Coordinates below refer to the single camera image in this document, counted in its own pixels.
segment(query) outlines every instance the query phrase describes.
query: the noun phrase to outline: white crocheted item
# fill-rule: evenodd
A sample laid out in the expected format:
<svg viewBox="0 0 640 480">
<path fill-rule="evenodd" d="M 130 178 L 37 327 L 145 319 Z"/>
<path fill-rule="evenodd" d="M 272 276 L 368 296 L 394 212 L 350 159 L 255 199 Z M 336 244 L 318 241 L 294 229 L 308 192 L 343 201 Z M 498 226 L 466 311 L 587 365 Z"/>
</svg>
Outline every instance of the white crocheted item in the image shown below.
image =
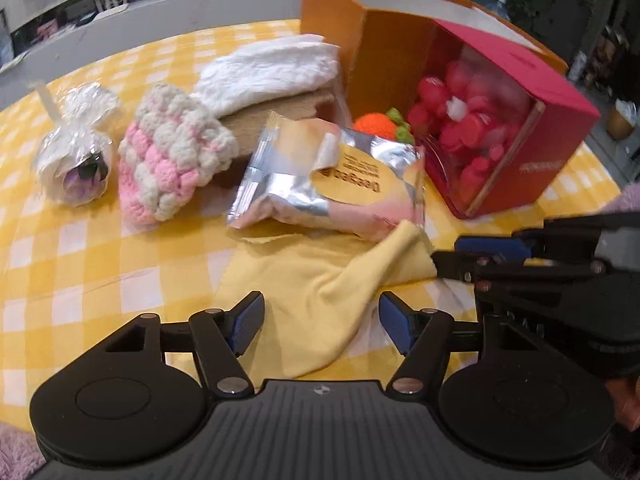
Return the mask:
<svg viewBox="0 0 640 480">
<path fill-rule="evenodd" d="M 196 186 L 227 170 L 238 142 L 202 104 L 158 84 L 143 97 L 118 154 L 121 209 L 149 224 L 173 217 Z"/>
<path fill-rule="evenodd" d="M 191 96 L 216 117 L 247 106 L 311 92 L 338 75 L 338 47 L 302 34 L 259 41 L 209 63 Z"/>
</svg>

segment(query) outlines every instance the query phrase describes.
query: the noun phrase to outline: table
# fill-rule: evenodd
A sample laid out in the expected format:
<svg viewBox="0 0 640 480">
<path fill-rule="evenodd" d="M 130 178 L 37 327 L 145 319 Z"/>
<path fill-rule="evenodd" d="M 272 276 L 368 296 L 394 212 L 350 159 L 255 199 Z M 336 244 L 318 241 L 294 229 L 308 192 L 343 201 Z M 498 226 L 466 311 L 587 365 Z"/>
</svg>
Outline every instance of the table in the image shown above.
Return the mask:
<svg viewBox="0 0 640 480">
<path fill-rule="evenodd" d="M 49 87 L 60 91 L 99 80 L 120 95 L 128 121 L 149 85 L 168 81 L 190 91 L 215 56 L 297 31 L 297 20 L 201 30 L 115 54 Z M 234 190 L 199 189 L 174 219 L 153 230 L 122 221 L 114 181 L 87 206 L 44 200 L 30 161 L 51 127 L 34 94 L 0 112 L 0 420 L 26 429 L 34 390 L 117 327 L 142 311 L 176 322 L 207 308 L 236 244 L 225 233 L 223 216 Z M 114 142 L 123 132 L 111 132 Z M 424 228 L 437 248 L 450 248 L 463 233 L 504 234 L 540 224 L 545 216 L 592 212 L 617 193 L 583 144 L 535 205 L 502 214 L 459 221 L 428 185 Z M 415 308 L 436 306 L 457 319 L 475 317 L 472 291 L 461 283 L 431 280 L 391 290 Z M 373 301 L 343 356 L 308 378 L 388 380 L 402 357 L 377 319 Z M 455 355 L 452 366 L 471 359 Z"/>
</svg>

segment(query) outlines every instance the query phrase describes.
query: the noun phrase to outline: yellow cloth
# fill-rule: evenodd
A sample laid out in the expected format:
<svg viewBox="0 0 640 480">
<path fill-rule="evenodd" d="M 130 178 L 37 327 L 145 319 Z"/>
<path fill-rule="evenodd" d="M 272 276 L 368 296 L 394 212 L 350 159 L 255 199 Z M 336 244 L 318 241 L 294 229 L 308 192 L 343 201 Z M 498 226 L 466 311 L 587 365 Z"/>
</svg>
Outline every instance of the yellow cloth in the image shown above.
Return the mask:
<svg viewBox="0 0 640 480">
<path fill-rule="evenodd" d="M 214 305 L 229 308 L 260 290 L 264 325 L 242 366 L 255 386 L 299 377 L 342 354 L 379 286 L 435 276 L 432 250 L 424 232 L 406 221 L 375 246 L 345 234 L 245 238 Z"/>
<path fill-rule="evenodd" d="M 48 86 L 57 91 L 98 80 L 124 102 L 126 125 L 155 82 L 191 91 L 216 56 L 298 29 L 298 20 L 287 20 L 199 30 L 114 54 Z M 35 389 L 123 323 L 141 312 L 155 312 L 162 322 L 184 321 L 210 307 L 238 244 L 222 216 L 235 191 L 215 184 L 197 190 L 171 221 L 142 232 L 123 222 L 115 181 L 88 206 L 42 201 L 30 162 L 51 127 L 33 93 L 0 111 L 0 420 L 25 429 Z M 117 144 L 124 128 L 110 133 Z M 450 249 L 461 234 L 507 234 L 540 225 L 544 217 L 595 211 L 618 193 L 582 145 L 537 203 L 471 222 L 453 218 L 427 182 L 425 231 L 434 247 Z M 274 225 L 260 224 L 251 236 L 273 235 Z M 278 229 L 276 234 L 295 232 Z M 365 260 L 364 267 L 370 265 Z M 414 308 L 475 317 L 473 295 L 461 283 L 424 280 L 391 290 Z M 378 322 L 375 301 L 340 357 L 305 378 L 386 383 L 402 356 Z M 466 362 L 465 355 L 451 357 L 452 368 Z"/>
</svg>

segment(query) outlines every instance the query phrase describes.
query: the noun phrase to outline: orange crocheted fruit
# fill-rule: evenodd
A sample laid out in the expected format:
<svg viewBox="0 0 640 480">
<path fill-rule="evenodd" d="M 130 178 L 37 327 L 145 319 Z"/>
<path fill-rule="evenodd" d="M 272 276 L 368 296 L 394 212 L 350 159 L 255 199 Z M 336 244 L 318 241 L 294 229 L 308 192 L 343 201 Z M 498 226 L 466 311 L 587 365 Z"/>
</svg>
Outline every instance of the orange crocheted fruit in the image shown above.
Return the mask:
<svg viewBox="0 0 640 480">
<path fill-rule="evenodd" d="M 388 140 L 396 140 L 397 126 L 385 114 L 374 113 L 363 115 L 355 120 L 352 128 L 363 134 L 382 137 Z"/>
</svg>

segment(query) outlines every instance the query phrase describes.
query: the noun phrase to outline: white towel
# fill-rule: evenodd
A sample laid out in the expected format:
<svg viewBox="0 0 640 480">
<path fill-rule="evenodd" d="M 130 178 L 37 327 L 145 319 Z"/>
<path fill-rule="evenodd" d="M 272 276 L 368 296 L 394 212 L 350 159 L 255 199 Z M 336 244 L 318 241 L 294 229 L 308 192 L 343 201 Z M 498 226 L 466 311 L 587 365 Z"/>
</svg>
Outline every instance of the white towel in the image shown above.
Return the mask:
<svg viewBox="0 0 640 480">
<path fill-rule="evenodd" d="M 338 47 L 303 34 L 259 41 L 209 63 L 192 97 L 223 117 L 247 106 L 311 92 L 338 75 Z"/>
</svg>

